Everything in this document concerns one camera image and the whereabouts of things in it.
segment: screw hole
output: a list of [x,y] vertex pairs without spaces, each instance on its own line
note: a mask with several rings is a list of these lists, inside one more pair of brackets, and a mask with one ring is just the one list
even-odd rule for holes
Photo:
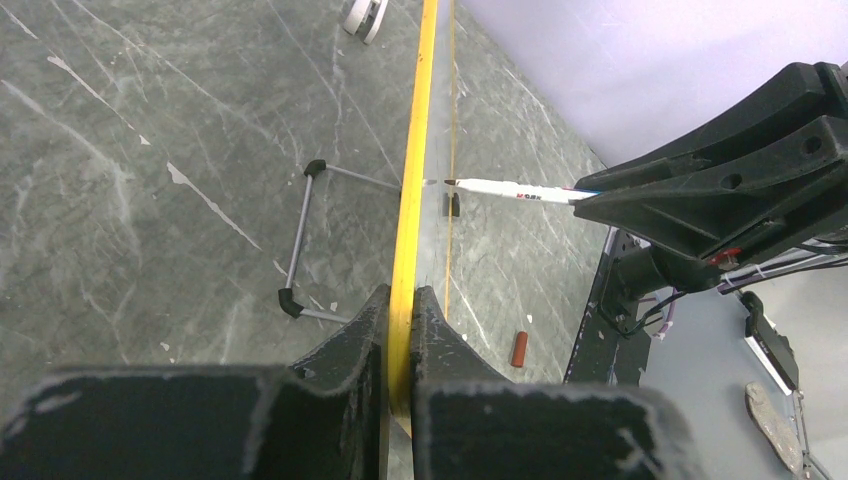
[[804,146],[801,147],[801,149],[807,155],[812,155],[812,154],[818,152],[819,149],[821,149],[821,146],[822,146],[821,138],[810,137],[810,138],[804,140]]
[[725,190],[736,190],[742,185],[742,175],[734,173],[721,179],[721,188]]

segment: white wall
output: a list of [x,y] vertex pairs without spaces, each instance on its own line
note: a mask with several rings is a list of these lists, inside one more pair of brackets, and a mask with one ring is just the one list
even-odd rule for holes
[[[460,1],[610,166],[698,127],[787,63],[848,60],[845,0]],[[757,288],[795,348],[813,450],[836,478],[848,478],[846,280],[834,270]]]
[[845,0],[460,1],[608,166],[698,127],[788,63],[848,60]]

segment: black rubber foot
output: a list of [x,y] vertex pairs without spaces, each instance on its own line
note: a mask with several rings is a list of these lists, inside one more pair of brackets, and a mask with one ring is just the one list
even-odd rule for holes
[[459,218],[459,194],[454,193],[453,198],[451,198],[451,214],[454,217]]
[[297,318],[300,316],[303,306],[294,301],[294,291],[291,288],[281,288],[277,292],[277,297],[280,299],[280,308],[290,317]]
[[326,160],[312,160],[306,165],[306,168],[303,170],[303,174],[307,177],[315,178],[319,173],[323,172],[327,169],[327,161]]

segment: yellow strip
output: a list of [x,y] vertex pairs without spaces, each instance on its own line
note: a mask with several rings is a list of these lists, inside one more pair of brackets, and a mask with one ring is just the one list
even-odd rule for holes
[[430,86],[433,77],[438,7],[439,0],[424,0],[389,300],[389,402],[392,413],[400,418],[409,418],[410,411],[409,340],[412,336],[412,301],[415,294],[415,264],[418,260],[421,187],[424,180],[424,152],[427,145],[427,117],[430,114]]
[[[456,104],[456,0],[451,2],[451,174],[449,178],[456,178],[454,166],[456,165],[456,126],[459,123]],[[453,197],[454,189],[450,187],[450,195]],[[445,320],[450,320],[450,257],[451,245],[453,243],[453,202],[448,204],[448,254],[445,262]]]

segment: metal frame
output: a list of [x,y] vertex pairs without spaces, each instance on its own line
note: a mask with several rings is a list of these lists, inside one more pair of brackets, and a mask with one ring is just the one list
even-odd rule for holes
[[306,229],[306,218],[309,215],[309,203],[312,198],[312,185],[315,182],[315,177],[318,176],[318,174],[320,174],[324,170],[329,170],[331,172],[347,175],[348,177],[356,178],[358,180],[362,180],[368,183],[373,183],[374,185],[379,185],[381,187],[396,190],[398,192],[400,192],[400,187],[380,180],[375,180],[373,178],[366,177],[365,175],[356,172],[351,172],[349,170],[336,167],[334,165],[328,165],[325,160],[312,160],[303,170],[303,175],[306,177],[306,190],[303,193],[303,204],[300,208],[300,220],[297,223],[297,233],[295,234],[294,238],[294,247],[292,247],[291,261],[289,262],[289,274],[286,278],[286,286],[285,288],[281,288],[278,291],[280,308],[282,308],[283,311],[289,314],[292,318],[298,318],[305,315],[307,317],[317,318],[321,320],[347,323],[347,318],[340,317],[338,315],[333,315],[330,313],[311,310],[305,308],[303,305],[298,304],[294,301],[294,290],[292,288],[294,286],[294,276],[295,273],[297,273],[297,261],[300,258],[300,248],[303,245],[303,233]]

